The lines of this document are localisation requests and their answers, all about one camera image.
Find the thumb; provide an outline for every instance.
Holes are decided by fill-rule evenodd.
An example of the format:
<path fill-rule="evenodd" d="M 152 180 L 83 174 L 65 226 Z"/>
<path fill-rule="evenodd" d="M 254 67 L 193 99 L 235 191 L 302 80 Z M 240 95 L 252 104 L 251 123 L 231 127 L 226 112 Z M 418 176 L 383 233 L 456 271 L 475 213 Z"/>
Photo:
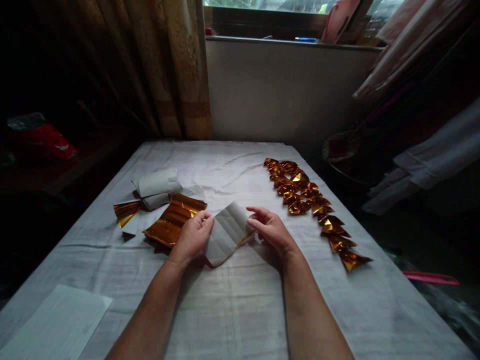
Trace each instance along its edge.
<path fill-rule="evenodd" d="M 201 224 L 201 231 L 205 232 L 207 235 L 210 235 L 212 228 L 214 227 L 215 216 L 211 215 L 207 220 Z"/>
<path fill-rule="evenodd" d="M 256 219 L 253 219 L 251 217 L 249 217 L 247 220 L 246 220 L 246 223 L 251 227 L 253 228 L 253 230 L 256 230 L 258 231 L 259 233 L 263 233 L 264 230 L 265 230 L 265 225 L 262 224 L 260 221 L 256 220 Z"/>

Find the curtain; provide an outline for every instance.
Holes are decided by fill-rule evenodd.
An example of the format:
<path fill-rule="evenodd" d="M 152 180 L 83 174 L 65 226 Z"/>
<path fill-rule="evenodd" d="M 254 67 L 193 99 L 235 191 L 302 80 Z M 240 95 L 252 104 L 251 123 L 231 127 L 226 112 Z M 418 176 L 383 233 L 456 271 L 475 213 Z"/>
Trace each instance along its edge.
<path fill-rule="evenodd" d="M 92 90 L 150 136 L 211 138 L 201 0 L 32 0 Z"/>
<path fill-rule="evenodd" d="M 465 0 L 405 0 L 380 30 L 387 46 L 372 73 L 353 98 L 363 103 L 379 100 L 402 73 L 461 20 Z"/>

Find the window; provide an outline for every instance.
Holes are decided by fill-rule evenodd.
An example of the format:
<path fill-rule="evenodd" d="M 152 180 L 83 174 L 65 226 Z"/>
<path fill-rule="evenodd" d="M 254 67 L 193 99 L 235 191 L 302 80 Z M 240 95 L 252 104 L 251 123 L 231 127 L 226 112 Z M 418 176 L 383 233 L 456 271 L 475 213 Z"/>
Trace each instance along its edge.
<path fill-rule="evenodd" d="M 338 44 L 377 45 L 374 38 L 404 0 L 360 0 Z M 321 39 L 336 0 L 203 0 L 205 26 L 220 36 L 294 41 Z"/>

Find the forearm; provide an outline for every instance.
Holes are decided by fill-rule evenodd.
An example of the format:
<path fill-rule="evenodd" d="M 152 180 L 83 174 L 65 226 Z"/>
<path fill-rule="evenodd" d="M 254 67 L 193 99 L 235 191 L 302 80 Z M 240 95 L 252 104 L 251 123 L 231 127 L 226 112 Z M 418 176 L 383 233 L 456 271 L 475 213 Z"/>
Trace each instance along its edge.
<path fill-rule="evenodd" d="M 299 249 L 283 257 L 288 346 L 292 359 L 353 359 Z"/>
<path fill-rule="evenodd" d="M 167 343 L 185 266 L 167 260 L 158 270 L 107 359 L 160 359 Z"/>

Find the white sheet of paper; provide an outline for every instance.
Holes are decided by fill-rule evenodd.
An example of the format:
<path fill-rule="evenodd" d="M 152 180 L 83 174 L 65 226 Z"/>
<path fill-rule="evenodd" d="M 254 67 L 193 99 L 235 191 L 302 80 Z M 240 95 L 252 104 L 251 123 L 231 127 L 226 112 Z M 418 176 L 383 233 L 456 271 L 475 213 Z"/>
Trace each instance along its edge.
<path fill-rule="evenodd" d="M 121 228 L 125 234 L 136 235 L 139 228 L 140 212 L 137 212 L 128 222 Z"/>
<path fill-rule="evenodd" d="M 203 250 L 212 266 L 221 265 L 253 229 L 247 225 L 246 211 L 235 201 L 215 215 L 210 237 Z"/>
<path fill-rule="evenodd" d="M 177 180 L 177 169 L 170 168 L 153 172 L 131 181 L 149 210 L 155 210 L 170 202 L 182 185 Z"/>
<path fill-rule="evenodd" d="M 205 201 L 204 189 L 200 185 L 184 187 L 182 190 L 180 190 L 180 194 L 195 200 Z"/>
<path fill-rule="evenodd" d="M 77 360 L 111 303 L 109 297 L 57 285 L 0 350 L 0 360 Z"/>

